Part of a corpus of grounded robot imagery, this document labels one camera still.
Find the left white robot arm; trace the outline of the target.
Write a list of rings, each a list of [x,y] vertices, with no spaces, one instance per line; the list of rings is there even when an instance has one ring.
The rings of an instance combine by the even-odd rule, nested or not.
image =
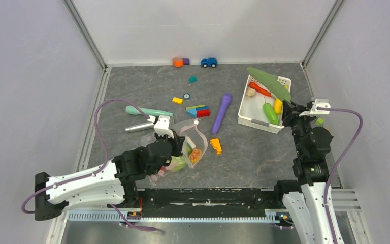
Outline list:
[[[158,174],[173,157],[183,155],[184,136],[155,138],[153,143],[125,151],[94,168],[63,176],[36,174],[35,220],[50,220],[82,206],[135,206],[139,202],[136,182]]]

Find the clear polka dot zip bag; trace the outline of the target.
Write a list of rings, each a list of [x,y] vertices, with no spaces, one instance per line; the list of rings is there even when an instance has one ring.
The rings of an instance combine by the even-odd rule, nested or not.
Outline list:
[[[181,121],[181,122],[178,122],[178,123],[171,125],[171,129],[176,131],[179,136],[184,136],[185,141],[186,141],[186,136],[189,136],[191,138],[191,140],[195,143],[196,147],[203,151],[203,155],[204,155],[204,153],[206,152],[206,150],[208,148],[208,143],[207,143],[206,136],[198,129],[198,125],[199,125],[198,118],[188,119],[188,120],[184,120],[184,121]],[[196,164],[191,163],[189,160],[189,154],[187,154],[186,150],[185,150],[185,146],[186,146],[185,141],[183,144],[183,150],[182,150],[183,156],[182,157],[187,162],[187,166],[185,166],[184,168],[192,169],[201,160],[203,155],[201,156],[200,160]],[[168,174],[165,177],[156,177],[155,175],[151,175],[148,177],[148,179],[151,183],[155,184],[157,182],[164,181],[164,179],[167,176],[170,176],[170,175],[175,174],[175,173],[176,172],[168,171]]]

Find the green toy cabbage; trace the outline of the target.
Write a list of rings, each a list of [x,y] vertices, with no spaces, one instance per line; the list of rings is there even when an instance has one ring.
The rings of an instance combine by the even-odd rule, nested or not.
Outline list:
[[[165,169],[167,171],[177,172],[177,171],[183,169],[185,166],[187,166],[187,162],[185,161],[185,159],[183,157],[172,156],[172,160],[171,160],[169,166],[166,166]]]

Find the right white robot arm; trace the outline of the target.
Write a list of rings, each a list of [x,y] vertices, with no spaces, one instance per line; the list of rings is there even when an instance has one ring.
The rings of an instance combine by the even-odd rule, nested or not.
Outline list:
[[[323,127],[312,127],[312,108],[283,101],[282,124],[291,128],[297,152],[292,169],[297,179],[279,182],[273,201],[287,208],[301,243],[343,243],[326,162],[333,136]]]

